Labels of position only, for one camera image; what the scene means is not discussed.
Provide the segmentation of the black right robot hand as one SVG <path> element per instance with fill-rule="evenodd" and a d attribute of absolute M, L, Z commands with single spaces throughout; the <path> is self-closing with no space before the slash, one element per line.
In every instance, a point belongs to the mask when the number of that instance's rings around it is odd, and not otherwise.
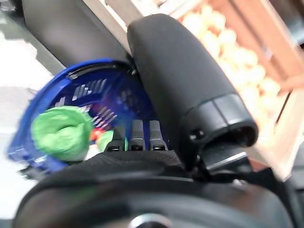
<path fill-rule="evenodd" d="M 73 65 L 31 101 L 9 155 L 39 182 L 12 226 L 300 227 L 294 193 L 251 169 L 257 124 L 199 41 L 164 14 L 127 39 L 134 65 Z"/>

